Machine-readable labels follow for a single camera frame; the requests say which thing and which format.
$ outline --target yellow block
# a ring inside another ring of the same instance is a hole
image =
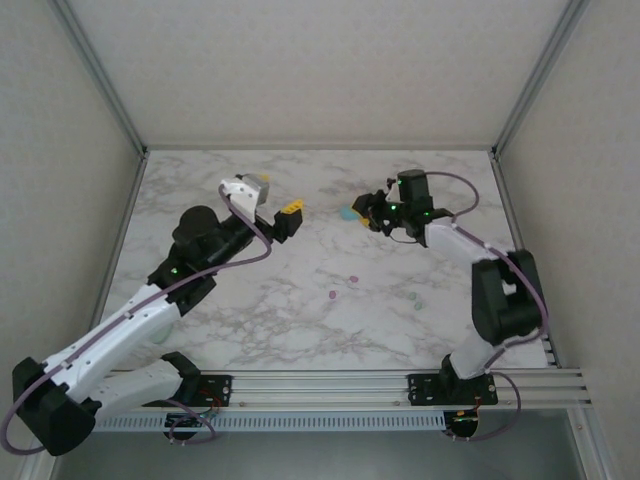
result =
[[[291,214],[291,213],[297,212],[298,210],[302,210],[303,207],[304,207],[304,202],[302,201],[302,199],[299,198],[291,202],[289,205],[287,205],[280,211],[282,213]]]

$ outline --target cable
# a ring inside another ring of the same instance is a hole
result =
[[[497,375],[498,377],[504,378],[509,383],[509,385],[511,385],[511,388],[513,388],[513,392],[516,394],[516,413],[506,425],[494,430],[493,432],[485,433],[484,435],[478,435],[477,437],[458,437],[456,435],[453,435],[450,431],[446,431],[445,435],[447,437],[450,437],[454,442],[482,442],[484,440],[489,440],[491,438],[497,437],[498,435],[502,435],[505,432],[508,432],[515,426],[516,423],[518,423],[518,419],[520,418],[520,414],[522,413],[522,397],[520,396],[520,390],[518,389],[518,386],[511,379],[511,377],[509,377],[505,373],[492,373],[494,376]]]
[[[106,327],[101,329],[93,337],[91,337],[85,344],[83,344],[80,348],[78,348],[74,353],[69,355],[69,357],[67,357],[60,365],[56,365],[55,367],[53,367],[51,370],[49,370],[49,372],[45,373],[42,377],[38,378],[34,383],[29,385],[29,387],[27,387],[27,389],[24,392],[22,392],[22,395],[20,395],[18,397],[18,399],[13,403],[13,405],[9,408],[9,411],[7,412],[7,414],[5,415],[4,419],[2,420],[2,424],[0,424],[0,445],[2,445],[2,448],[4,448],[7,452],[12,453],[14,455],[33,455],[35,453],[40,453],[40,452],[44,451],[45,448],[43,446],[32,448],[32,449],[29,449],[29,450],[24,450],[24,449],[16,448],[13,445],[11,445],[11,443],[9,442],[9,438],[8,438],[9,423],[11,422],[13,417],[16,415],[16,413],[18,412],[20,407],[22,407],[22,405],[27,400],[27,398],[29,398],[29,396],[36,389],[38,389],[38,387],[40,387],[42,384],[44,384],[45,382],[50,380],[54,375],[56,375],[58,372],[60,372],[62,370],[62,368],[63,368],[62,364],[71,365],[75,360],[77,360],[80,357],[80,355],[82,355],[89,348],[91,348],[97,341],[99,341],[101,338],[103,338],[105,335],[107,335],[110,331],[112,331],[114,328],[116,328],[118,325],[120,325],[123,321],[125,321],[128,318],[129,315],[136,313],[141,308],[146,307],[147,305],[149,305],[150,303],[156,301],[157,299],[161,298],[162,296],[167,295],[167,294],[173,292],[174,290],[186,285],[187,283],[193,282],[194,280],[197,280],[199,278],[205,277],[207,275],[212,275],[212,274],[214,274],[214,273],[216,273],[216,272],[218,272],[220,270],[223,270],[225,268],[240,267],[242,265],[249,265],[250,263],[259,262],[260,260],[264,260],[269,255],[271,255],[271,251],[272,251],[271,243],[269,242],[267,237],[265,237],[264,234],[258,229],[258,227],[256,227],[253,224],[253,222],[251,222],[251,220],[249,220],[240,210],[238,210],[231,203],[231,200],[229,200],[225,196],[224,187],[222,185],[220,185],[220,187],[218,187],[218,193],[220,194],[220,197],[222,198],[222,201],[225,203],[225,205],[231,211],[231,213],[233,213],[240,220],[242,220],[242,222],[245,223],[247,225],[247,227],[249,227],[249,229],[251,229],[251,231],[255,234],[255,236],[262,243],[264,243],[264,245],[266,247],[266,251],[263,254],[255,256],[255,257],[252,257],[252,258],[247,258],[245,260],[237,260],[235,262],[229,262],[229,263],[225,263],[225,264],[222,264],[222,265],[216,265],[214,267],[207,268],[206,270],[202,270],[201,272],[194,273],[193,275],[191,275],[191,276],[189,276],[187,278],[184,278],[184,279],[180,280],[179,282],[174,283],[170,287],[167,287],[164,290],[161,290],[160,292],[155,293],[155,294],[151,295],[150,297],[147,297],[146,299],[142,300],[140,303],[138,303],[137,305],[134,305],[128,311],[124,312],[122,315],[120,315],[118,318],[116,318],[109,325],[107,325]]]
[[[463,176],[458,175],[456,173],[451,173],[451,172],[441,172],[439,170],[433,170],[431,172],[424,172],[424,173],[427,176],[455,178],[456,180],[460,180],[462,183],[465,183],[473,191],[473,196],[474,196],[473,205],[471,205],[470,207],[464,208],[459,212],[454,213],[453,218],[451,219],[452,222],[455,222],[458,217],[461,217],[462,215],[466,215],[467,213],[472,212],[480,204],[480,192],[478,192],[478,189],[473,183],[471,183],[469,180],[467,180]]]
[[[173,441],[175,440],[175,438],[173,437],[173,431],[176,429],[176,427],[184,422],[187,418],[194,418],[195,420],[197,420],[198,422],[200,422],[202,425],[204,425],[205,427],[207,427],[209,429],[209,431],[211,432],[211,435],[209,435],[207,438],[202,438],[202,439],[189,439],[189,440],[182,440],[182,445],[200,445],[203,443],[209,443],[213,440],[215,440],[216,438],[216,431],[213,429],[213,425],[211,425],[211,422],[204,418],[201,417],[199,414],[197,414],[196,412],[194,412],[193,410],[191,410],[189,407],[187,407],[185,404],[180,403],[176,400],[163,400],[166,403],[169,403],[171,405],[174,405],[178,408],[181,408],[182,410],[184,410],[185,412],[187,412],[188,416],[187,417],[182,417],[182,418],[178,418],[175,422],[173,422],[173,424],[171,425],[171,428],[169,429],[169,442],[171,442],[173,444]]]
[[[413,242],[407,242],[406,240],[396,240],[395,238],[393,238],[393,235],[389,234],[389,238],[391,240],[393,240],[396,243],[404,243],[405,245],[413,245],[414,243],[418,243],[417,240],[413,241]]]

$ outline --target enclosure wall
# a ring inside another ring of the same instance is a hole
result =
[[[13,366],[87,329],[138,162],[45,1],[2,2],[0,45],[4,415]],[[0,476],[19,461],[0,452]]]
[[[591,2],[502,159],[556,344],[583,369],[624,478],[640,478],[639,22],[636,1]]]

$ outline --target white wall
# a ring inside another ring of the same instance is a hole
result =
[[[148,145],[406,150],[488,148],[566,2],[71,3]]]
[[[86,331],[136,160],[44,0],[0,3],[0,45],[4,415],[13,366]],[[18,462],[1,451],[0,476]]]
[[[594,0],[503,159],[553,332],[640,478],[640,2]]]

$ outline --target teal object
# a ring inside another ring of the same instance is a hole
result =
[[[360,215],[358,215],[356,212],[351,210],[351,207],[342,207],[340,209],[340,216],[342,217],[343,220],[346,220],[347,222],[350,222],[352,220],[358,220],[360,218]]]

